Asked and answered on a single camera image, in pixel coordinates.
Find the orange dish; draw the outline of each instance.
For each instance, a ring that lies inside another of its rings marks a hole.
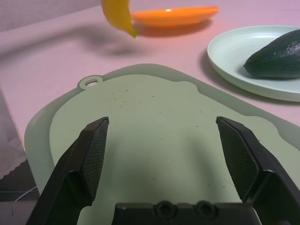
[[[200,23],[214,16],[218,7],[182,7],[132,13],[136,23],[148,26],[177,26]]]

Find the avocado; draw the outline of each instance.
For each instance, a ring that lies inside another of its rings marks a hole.
[[[300,30],[280,36],[251,55],[244,68],[262,78],[300,77]]]

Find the yellow banana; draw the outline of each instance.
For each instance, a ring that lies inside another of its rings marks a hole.
[[[101,6],[104,16],[113,27],[136,37],[136,31],[131,23],[129,0],[101,0]]]

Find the green cutting board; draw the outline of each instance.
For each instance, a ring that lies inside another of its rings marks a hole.
[[[97,84],[87,86],[90,82]],[[126,75],[105,82],[91,76],[79,86],[85,90],[52,120],[54,163],[88,123],[110,119],[97,196],[82,210],[79,225],[110,225],[119,202],[240,202],[225,164],[217,116],[251,129],[300,187],[300,152],[272,123],[243,116],[200,94],[192,83]]]

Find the pink tabletop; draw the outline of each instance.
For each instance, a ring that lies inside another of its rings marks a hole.
[[[111,28],[94,7],[0,33],[0,88],[21,137],[45,105],[89,75],[104,75],[140,63],[174,68],[300,126],[300,103],[260,97],[221,78],[206,48],[218,34],[245,26],[293,25],[299,0],[132,0],[131,11],[211,5],[221,8],[210,26],[176,37],[141,35],[137,40]]]

